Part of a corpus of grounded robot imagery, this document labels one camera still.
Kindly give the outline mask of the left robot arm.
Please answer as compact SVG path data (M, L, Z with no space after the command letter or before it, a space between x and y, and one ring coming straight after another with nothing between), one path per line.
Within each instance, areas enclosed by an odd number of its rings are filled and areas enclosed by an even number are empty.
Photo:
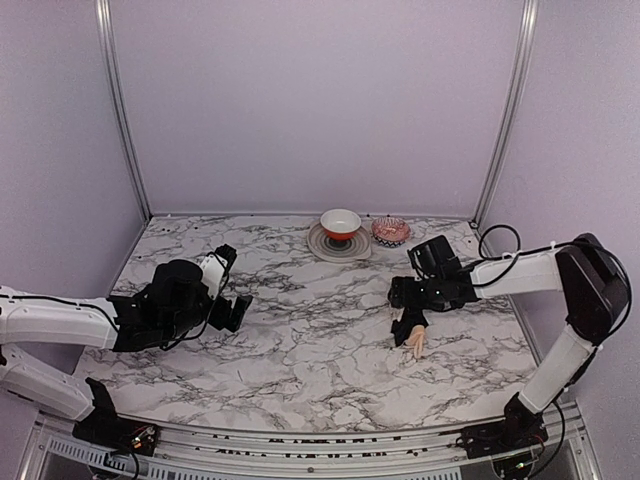
M80 345L115 353L168 351L207 327L236 332L253 298L224 298L235 262L224 245L201 263L174 259L131 295L72 299L1 290L1 387L73 421L75 438L121 453L153 455L159 428L121 417L107 387L80 380L21 349L23 343Z

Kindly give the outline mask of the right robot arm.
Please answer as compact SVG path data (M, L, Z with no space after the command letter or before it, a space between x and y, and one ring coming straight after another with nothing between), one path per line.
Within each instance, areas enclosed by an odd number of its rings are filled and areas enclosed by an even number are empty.
M391 323L397 346L421 353L427 312L446 313L498 297L512 301L555 294L564 326L525 386L506 403L502 419L464 428L468 458L506 453L547 440L546 409L585 373L603 343L626 322L633 290L622 262L592 233L575 239L463 264L448 239L437 236L409 250L411 276L388 291L399 315Z

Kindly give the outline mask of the beige folding umbrella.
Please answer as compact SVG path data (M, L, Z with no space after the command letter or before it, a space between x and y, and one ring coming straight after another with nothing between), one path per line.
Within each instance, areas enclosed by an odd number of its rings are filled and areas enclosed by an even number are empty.
M393 320L397 320L402 313L402 309L398 309L392 318ZM424 351L424 345L426 341L426 329L429 326L428 321L425 318L425 326L424 327L414 327L410 337L401 345L409 348L412 351L412 356L415 360L419 360L422 357Z

